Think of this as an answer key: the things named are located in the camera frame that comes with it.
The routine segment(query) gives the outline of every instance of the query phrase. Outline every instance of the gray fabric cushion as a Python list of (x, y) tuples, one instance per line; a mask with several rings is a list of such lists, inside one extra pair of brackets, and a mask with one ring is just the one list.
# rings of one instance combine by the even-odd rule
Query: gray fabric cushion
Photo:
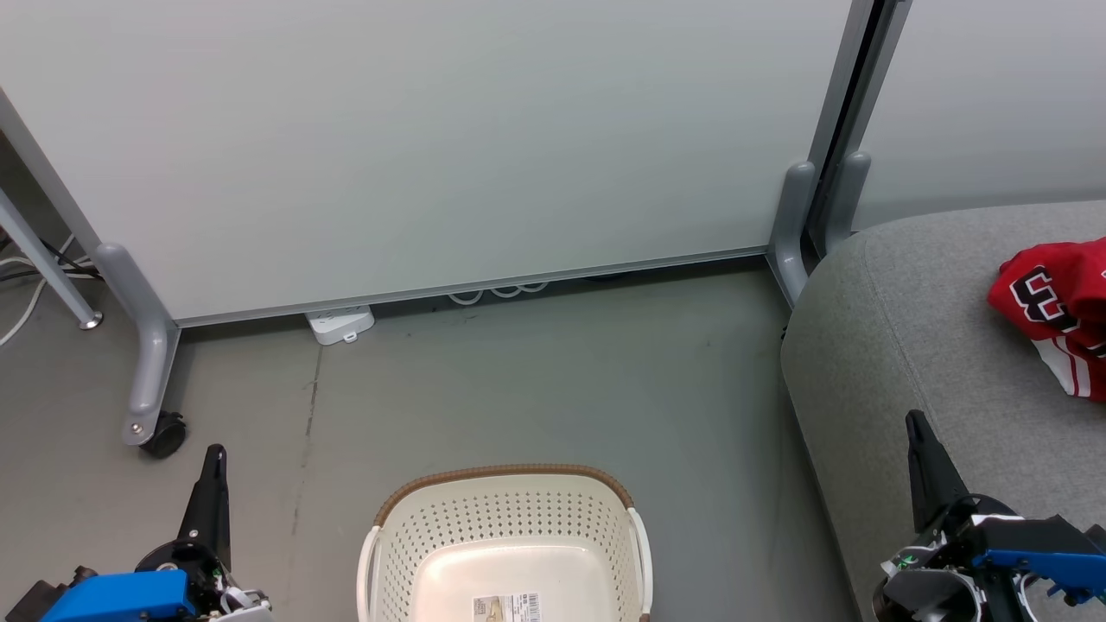
[[(1103, 236), (1106, 203), (953, 211), (858, 234), (812, 274), (783, 343), (784, 379), (866, 620), (879, 562), (912, 536), (910, 408), (927, 413), (973, 493), (1029, 517), (1106, 525), (1106, 406), (1064, 394), (987, 304), (1019, 250)], [(1106, 615), (1058, 599), (1035, 611)]]

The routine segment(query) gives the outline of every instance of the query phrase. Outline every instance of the black caster wheel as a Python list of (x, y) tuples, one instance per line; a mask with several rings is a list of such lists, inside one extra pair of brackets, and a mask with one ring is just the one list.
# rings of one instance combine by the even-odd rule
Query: black caster wheel
[(188, 436), (188, 426), (185, 425), (185, 418), (180, 413), (161, 411), (157, 415), (154, 435), (139, 447), (154, 458), (163, 460), (175, 454), (185, 444), (186, 436)]

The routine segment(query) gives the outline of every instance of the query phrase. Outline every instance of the brown basket rim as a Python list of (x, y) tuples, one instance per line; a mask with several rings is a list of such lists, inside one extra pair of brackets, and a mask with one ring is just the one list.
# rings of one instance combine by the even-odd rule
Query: brown basket rim
[(618, 496), (618, 499), (623, 502), (623, 505), (626, 506), (626, 509), (634, 507), (634, 500), (630, 498), (626, 487), (606, 471), (594, 467), (559, 464), (501, 465), (449, 470), (408, 481), (401, 488), (393, 493), (392, 496), (388, 497), (388, 500), (384, 501), (384, 505), (380, 506), (380, 511), (376, 512), (376, 518), (373, 520), (373, 525), (376, 527), (384, 527), (384, 521), (388, 518), (388, 515), (392, 514), (396, 504), (416, 490), (420, 490), (429, 486), (436, 486), (438, 484), (477, 479), (480, 477), (497, 477), (501, 475), (578, 475), (583, 477), (591, 477), (592, 479), (596, 479), (605, 484), (607, 488), (611, 488), (611, 490)]

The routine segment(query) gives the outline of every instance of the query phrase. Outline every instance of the red shirt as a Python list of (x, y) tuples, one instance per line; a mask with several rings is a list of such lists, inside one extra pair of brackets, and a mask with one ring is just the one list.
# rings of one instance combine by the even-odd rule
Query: red shirt
[(1068, 395), (1106, 402), (1106, 238), (1019, 252), (987, 301), (1033, 340)]

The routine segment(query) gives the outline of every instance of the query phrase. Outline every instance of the white stripe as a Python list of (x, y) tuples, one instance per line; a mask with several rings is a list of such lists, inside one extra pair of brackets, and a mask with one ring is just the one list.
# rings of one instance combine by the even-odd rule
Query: white stripe
[(1067, 348), (1067, 338), (1057, 336), (1056, 343), (1060, 344), (1060, 349), (1064, 351), (1075, 361), (1075, 380), (1078, 381), (1079, 394), (1077, 397), (1091, 397), (1091, 367), (1087, 366), (1087, 361), (1079, 356), (1078, 354), (1073, 354), (1071, 349)]
[(1075, 395), (1075, 381), (1072, 379), (1072, 359), (1063, 350), (1060, 350), (1051, 339), (1034, 340), (1033, 345), (1036, 345), (1041, 360), (1044, 361), (1045, 365), (1048, 365), (1052, 374), (1056, 376), (1060, 385), (1064, 387), (1064, 393)]

